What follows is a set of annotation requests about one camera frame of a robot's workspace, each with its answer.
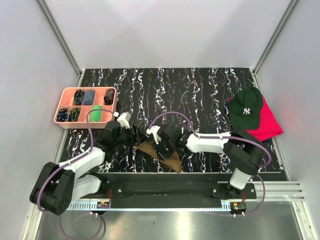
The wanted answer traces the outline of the brown fabric napkin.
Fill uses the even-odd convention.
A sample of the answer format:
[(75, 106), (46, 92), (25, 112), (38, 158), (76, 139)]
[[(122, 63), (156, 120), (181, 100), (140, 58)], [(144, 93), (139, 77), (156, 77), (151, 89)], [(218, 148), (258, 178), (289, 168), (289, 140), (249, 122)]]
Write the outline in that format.
[(174, 172), (176, 173), (182, 172), (182, 161), (180, 160), (180, 157), (176, 151), (171, 155), (171, 157), (163, 160), (161, 159), (160, 155), (156, 152), (153, 145), (154, 145), (153, 141), (148, 141), (140, 145), (135, 145), (135, 147), (141, 152), (151, 156), (152, 158), (158, 160), (160, 163), (166, 165)]

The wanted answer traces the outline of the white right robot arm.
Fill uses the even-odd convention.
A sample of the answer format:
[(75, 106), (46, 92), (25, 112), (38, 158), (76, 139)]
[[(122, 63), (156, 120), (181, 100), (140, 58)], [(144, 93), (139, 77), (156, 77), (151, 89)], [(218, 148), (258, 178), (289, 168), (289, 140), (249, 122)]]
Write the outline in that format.
[(247, 182), (258, 174), (268, 151), (263, 143), (247, 131), (235, 128), (224, 133), (182, 133), (167, 126), (152, 126), (146, 130), (154, 140), (154, 149), (161, 159), (167, 160), (178, 153), (224, 154), (230, 159), (232, 175), (227, 185), (228, 195), (239, 198)]

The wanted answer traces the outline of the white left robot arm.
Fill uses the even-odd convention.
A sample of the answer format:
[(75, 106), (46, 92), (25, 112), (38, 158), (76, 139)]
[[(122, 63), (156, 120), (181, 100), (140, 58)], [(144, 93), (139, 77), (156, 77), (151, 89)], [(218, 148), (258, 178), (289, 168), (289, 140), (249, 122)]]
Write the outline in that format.
[(135, 124), (131, 115), (122, 113), (109, 121), (88, 150), (62, 163), (46, 163), (29, 195), (38, 210), (57, 216), (64, 213), (73, 201), (93, 194), (103, 198), (108, 193), (107, 180), (90, 171), (101, 165), (106, 155), (117, 147), (137, 146), (148, 138)]

